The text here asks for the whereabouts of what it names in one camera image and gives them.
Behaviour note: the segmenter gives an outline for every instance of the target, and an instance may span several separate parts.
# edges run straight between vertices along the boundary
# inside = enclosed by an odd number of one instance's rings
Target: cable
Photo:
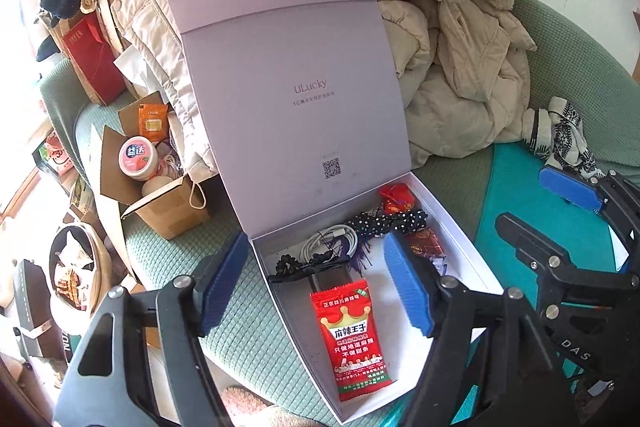
[[[307,239],[302,245],[302,249],[300,250],[298,259],[301,263],[309,263],[309,261],[311,261],[311,258],[313,257],[312,252],[316,248],[318,248],[320,245],[326,245],[327,243],[329,243],[329,241],[331,241],[335,237],[340,237],[341,235],[346,237],[349,241],[349,250],[347,251],[346,255],[352,257],[358,246],[358,235],[356,234],[356,231],[351,227],[348,227],[348,225],[334,225],[332,227],[329,227],[328,229],[320,230],[320,232],[316,232],[314,235],[309,237],[309,239]],[[334,255],[332,256],[332,258],[336,257],[337,255],[338,253],[334,250]]]

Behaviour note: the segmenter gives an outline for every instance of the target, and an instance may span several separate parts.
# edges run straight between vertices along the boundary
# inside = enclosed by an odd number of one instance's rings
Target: qr code
[[[340,158],[334,158],[333,160],[329,160],[328,162],[322,162],[322,167],[324,167],[324,177],[326,179],[333,178],[340,174]]]

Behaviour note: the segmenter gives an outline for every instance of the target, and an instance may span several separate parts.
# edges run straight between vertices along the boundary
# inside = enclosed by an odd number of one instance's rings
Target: beige puffer jacket
[[[480,0],[382,0],[415,167],[520,139],[529,103],[525,50],[535,44],[507,11]],[[115,0],[114,20],[142,54],[183,126],[183,165],[200,182],[217,168],[167,0]]]

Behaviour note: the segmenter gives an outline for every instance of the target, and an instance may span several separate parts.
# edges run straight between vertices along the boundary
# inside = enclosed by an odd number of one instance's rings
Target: blue gripper pad
[[[384,254],[386,267],[391,273],[411,325],[418,328],[425,337],[429,336],[433,330],[429,295],[407,258],[407,255],[414,254],[411,251],[405,252],[398,238],[392,233],[385,237]]]
[[[602,208],[602,200],[594,188],[570,174],[553,167],[545,167],[538,174],[540,185],[570,203],[585,210],[597,212]]]
[[[208,333],[220,325],[250,248],[249,238],[244,232],[239,233],[204,292],[200,330]]]

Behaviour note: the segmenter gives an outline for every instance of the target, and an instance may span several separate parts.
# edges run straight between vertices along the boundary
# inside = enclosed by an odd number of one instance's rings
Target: crown logo
[[[360,317],[352,317],[348,313],[347,306],[341,306],[340,311],[342,312],[342,318],[338,322],[336,323],[329,322],[329,319],[326,317],[322,317],[320,319],[320,322],[324,324],[324,326],[328,330],[334,330],[335,328],[345,328],[348,326],[353,326],[354,324],[367,320],[367,317],[369,317],[369,312],[371,311],[371,307],[364,306],[364,315],[361,315]]]

